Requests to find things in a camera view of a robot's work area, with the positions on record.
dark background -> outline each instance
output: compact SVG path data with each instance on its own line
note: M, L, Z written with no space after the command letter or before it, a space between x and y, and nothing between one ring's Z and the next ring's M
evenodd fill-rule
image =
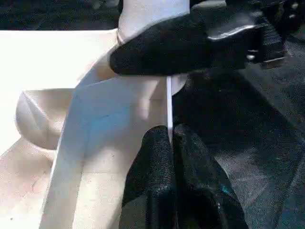
M5 0L0 30L109 30L118 27L118 0Z
M190 74L173 97L174 121L208 146L251 229L305 228L305 45L290 40L279 68Z

gloved finger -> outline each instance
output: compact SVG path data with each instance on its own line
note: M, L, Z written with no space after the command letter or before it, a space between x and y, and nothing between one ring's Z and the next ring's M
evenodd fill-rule
M160 22L111 54L116 73L171 75L203 67L208 54L206 34L190 15Z
M120 229L172 229L175 211L173 151L165 126L144 135L125 182Z
M196 5L191 13L151 26L116 49L110 67L121 74L172 75L244 63L255 19L237 6Z
M174 128L173 148L180 225L193 219L201 228L248 228L225 171L201 138L187 126Z

white plastic part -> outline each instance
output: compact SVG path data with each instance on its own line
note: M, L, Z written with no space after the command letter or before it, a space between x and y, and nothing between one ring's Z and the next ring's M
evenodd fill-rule
M114 45L110 31L0 31L0 155L20 139L16 105L27 90L75 88L94 63Z
M125 177L144 134L157 125L172 126L169 82L114 77L76 89L40 229L118 228Z
M37 229L52 161L24 138L0 156L0 225Z
M54 159L73 89L23 91L16 108L16 127L34 147Z

cylindrical white part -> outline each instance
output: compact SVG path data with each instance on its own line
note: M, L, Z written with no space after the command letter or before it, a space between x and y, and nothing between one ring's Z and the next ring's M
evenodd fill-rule
M125 43L153 24L189 12L189 0L124 0L119 19L118 40ZM185 81L185 75L173 76L172 94L180 91Z

black mesh fabric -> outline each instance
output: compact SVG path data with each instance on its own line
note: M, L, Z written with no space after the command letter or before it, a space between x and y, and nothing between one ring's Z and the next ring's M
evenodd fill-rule
M175 216L173 150L167 127L143 137L125 182L120 228L172 229Z
M120 228L248 228L226 173L200 137L179 125L173 139L174 153L165 126L144 135L126 177Z
M186 125L173 135L181 229L247 229L231 183L201 138Z

